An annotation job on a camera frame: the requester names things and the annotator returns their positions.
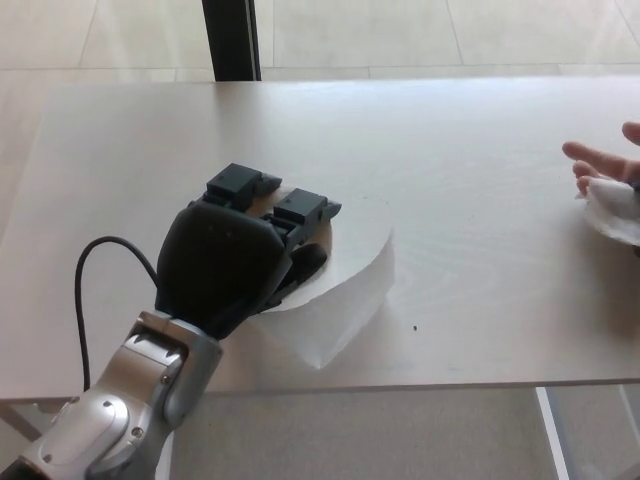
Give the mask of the bare person hand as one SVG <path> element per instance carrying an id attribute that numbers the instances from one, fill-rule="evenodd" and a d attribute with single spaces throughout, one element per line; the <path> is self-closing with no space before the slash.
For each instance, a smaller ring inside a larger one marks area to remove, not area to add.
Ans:
<path id="1" fill-rule="evenodd" d="M 589 184 L 596 178 L 609 178 L 639 187 L 639 160 L 605 152 L 576 141 L 562 145 L 563 154 L 572 162 L 572 172 L 582 196 L 587 195 Z"/>

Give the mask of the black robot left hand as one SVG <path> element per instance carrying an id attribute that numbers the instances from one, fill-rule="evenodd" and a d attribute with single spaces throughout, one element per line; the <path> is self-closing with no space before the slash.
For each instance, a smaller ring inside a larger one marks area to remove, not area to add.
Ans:
<path id="1" fill-rule="evenodd" d="M 229 164 L 174 219 L 157 261 L 157 310 L 223 340 L 247 318 L 282 300 L 328 260 L 312 237 L 341 206 L 296 188 L 271 211 L 253 216 L 253 203 L 281 180 Z"/>

